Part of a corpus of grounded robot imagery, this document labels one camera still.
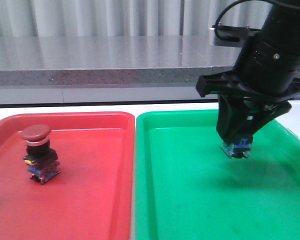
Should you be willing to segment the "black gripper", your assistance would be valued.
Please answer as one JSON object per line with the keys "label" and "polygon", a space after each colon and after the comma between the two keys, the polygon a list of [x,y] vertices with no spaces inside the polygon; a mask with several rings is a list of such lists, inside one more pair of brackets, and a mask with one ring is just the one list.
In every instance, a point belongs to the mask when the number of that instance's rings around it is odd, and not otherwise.
{"label": "black gripper", "polygon": [[[292,106],[288,101],[300,95],[300,78],[273,72],[242,77],[226,71],[201,75],[195,89],[202,98],[218,94],[216,131],[223,142],[251,145],[256,132],[290,111]],[[243,98],[258,103],[244,102]]]}

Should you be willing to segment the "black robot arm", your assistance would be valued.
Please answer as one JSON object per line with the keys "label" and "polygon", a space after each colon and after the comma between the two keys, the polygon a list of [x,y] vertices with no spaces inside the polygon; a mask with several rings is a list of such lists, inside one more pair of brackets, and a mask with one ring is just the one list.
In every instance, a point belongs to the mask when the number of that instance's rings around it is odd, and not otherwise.
{"label": "black robot arm", "polygon": [[227,145],[288,113],[300,95],[300,0],[274,0],[261,30],[249,33],[232,70],[199,77],[201,97],[217,94],[216,130]]}

